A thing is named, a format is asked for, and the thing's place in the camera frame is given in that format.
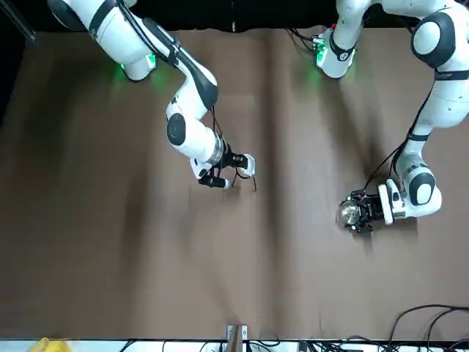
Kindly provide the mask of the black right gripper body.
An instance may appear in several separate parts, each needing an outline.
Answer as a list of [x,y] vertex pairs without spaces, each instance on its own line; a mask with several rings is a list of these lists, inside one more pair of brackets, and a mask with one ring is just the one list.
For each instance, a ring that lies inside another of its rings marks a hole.
[[246,169],[247,157],[245,154],[234,153],[231,146],[224,142],[221,159],[218,162],[218,168],[224,169],[227,167]]

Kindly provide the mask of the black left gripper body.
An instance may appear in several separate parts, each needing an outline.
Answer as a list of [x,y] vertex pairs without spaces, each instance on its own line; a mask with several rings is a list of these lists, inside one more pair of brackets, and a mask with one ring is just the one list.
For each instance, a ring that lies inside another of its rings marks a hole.
[[361,221],[381,221],[384,219],[383,207],[381,204],[380,196],[378,194],[368,194],[369,199],[367,202],[358,202],[360,208]]

